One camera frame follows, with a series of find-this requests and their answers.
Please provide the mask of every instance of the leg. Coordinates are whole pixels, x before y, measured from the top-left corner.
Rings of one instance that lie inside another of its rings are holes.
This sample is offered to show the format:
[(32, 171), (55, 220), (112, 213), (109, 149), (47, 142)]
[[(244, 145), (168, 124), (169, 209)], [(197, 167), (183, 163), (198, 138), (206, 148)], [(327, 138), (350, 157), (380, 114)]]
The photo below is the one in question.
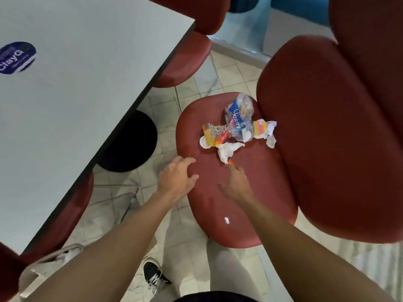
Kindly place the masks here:
[(148, 258), (144, 262), (143, 273), (145, 281), (154, 294), (150, 302), (173, 302), (179, 299), (175, 286), (162, 273), (156, 260)]
[(231, 249), (209, 239), (207, 257), (210, 266), (211, 291), (234, 292), (258, 302), (264, 301), (249, 272), (242, 266)]

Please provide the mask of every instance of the gray pants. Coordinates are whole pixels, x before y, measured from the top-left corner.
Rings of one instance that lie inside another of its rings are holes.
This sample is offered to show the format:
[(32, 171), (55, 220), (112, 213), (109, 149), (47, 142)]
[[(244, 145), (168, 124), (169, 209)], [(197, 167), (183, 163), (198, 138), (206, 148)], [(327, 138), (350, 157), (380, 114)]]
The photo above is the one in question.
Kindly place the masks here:
[[(251, 275), (231, 249), (208, 240), (207, 257), (210, 266), (211, 291), (234, 292), (258, 302), (264, 301)], [(178, 291), (171, 284), (160, 290), (150, 302), (173, 302), (179, 298)]]

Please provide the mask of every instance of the red chair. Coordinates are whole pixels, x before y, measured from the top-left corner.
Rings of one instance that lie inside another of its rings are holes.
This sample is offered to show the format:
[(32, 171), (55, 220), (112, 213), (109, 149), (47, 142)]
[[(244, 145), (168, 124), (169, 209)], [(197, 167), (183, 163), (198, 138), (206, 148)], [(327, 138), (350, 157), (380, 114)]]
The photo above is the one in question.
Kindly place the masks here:
[(150, 0), (195, 19), (195, 30), (178, 46), (176, 53), (154, 85), (169, 88), (187, 81), (210, 53), (206, 35), (216, 33), (224, 22), (230, 0)]
[[(330, 0), (338, 44), (320, 36), (286, 43), (263, 70), (254, 120), (275, 120), (275, 149), (252, 140), (232, 160), (256, 197), (294, 224), (299, 206), (312, 224), (340, 238), (403, 240), (403, 0)], [(201, 98), (181, 114), (178, 154), (195, 157), (200, 178), (188, 198), (200, 227), (232, 248), (260, 244), (245, 214), (222, 196), (215, 148), (202, 125), (225, 124), (238, 93)]]
[(27, 254), (17, 255), (0, 243), (0, 302), (18, 293), (18, 280), (24, 269), (42, 257), (63, 247), (88, 206), (94, 184), (93, 173), (84, 178), (71, 199)]

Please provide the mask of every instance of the purple sticker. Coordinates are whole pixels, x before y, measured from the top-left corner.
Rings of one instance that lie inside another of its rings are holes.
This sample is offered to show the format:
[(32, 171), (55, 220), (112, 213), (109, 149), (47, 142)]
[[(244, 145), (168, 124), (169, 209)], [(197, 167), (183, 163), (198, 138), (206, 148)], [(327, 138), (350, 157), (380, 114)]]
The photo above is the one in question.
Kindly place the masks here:
[(0, 49), (0, 73), (13, 74), (26, 70), (36, 57), (35, 47), (28, 42), (13, 42)]

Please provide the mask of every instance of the person's right arm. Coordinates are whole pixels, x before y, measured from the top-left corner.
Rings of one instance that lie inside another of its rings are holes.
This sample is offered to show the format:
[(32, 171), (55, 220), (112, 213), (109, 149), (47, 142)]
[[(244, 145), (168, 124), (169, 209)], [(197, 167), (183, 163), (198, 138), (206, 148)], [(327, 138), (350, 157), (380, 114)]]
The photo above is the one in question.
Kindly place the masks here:
[(278, 217), (257, 200), (242, 169), (229, 164), (222, 193), (243, 209), (295, 302), (394, 301), (344, 259)]

